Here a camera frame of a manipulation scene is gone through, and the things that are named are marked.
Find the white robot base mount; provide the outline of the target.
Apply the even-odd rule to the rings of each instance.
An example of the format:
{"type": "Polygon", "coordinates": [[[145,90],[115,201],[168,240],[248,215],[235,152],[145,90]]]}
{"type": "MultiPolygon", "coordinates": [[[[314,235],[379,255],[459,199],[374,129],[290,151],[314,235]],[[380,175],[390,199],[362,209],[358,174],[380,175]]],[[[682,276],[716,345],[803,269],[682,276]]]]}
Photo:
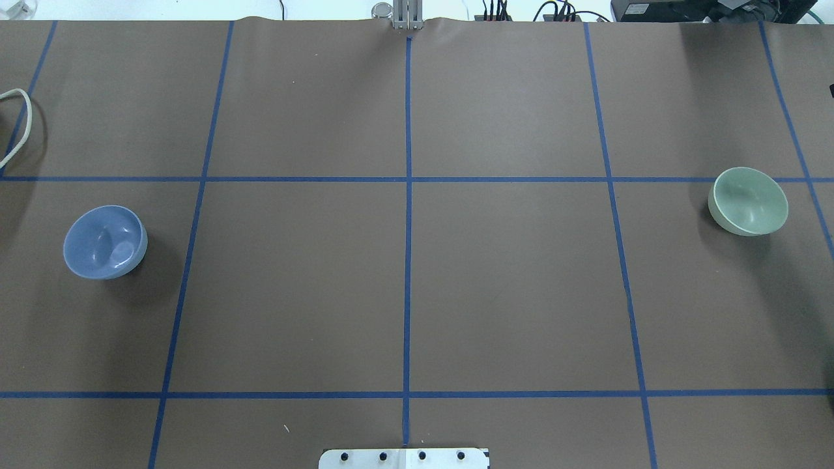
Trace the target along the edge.
{"type": "Polygon", "coordinates": [[[324,451],[319,468],[489,468],[480,448],[372,448],[324,451]]]}

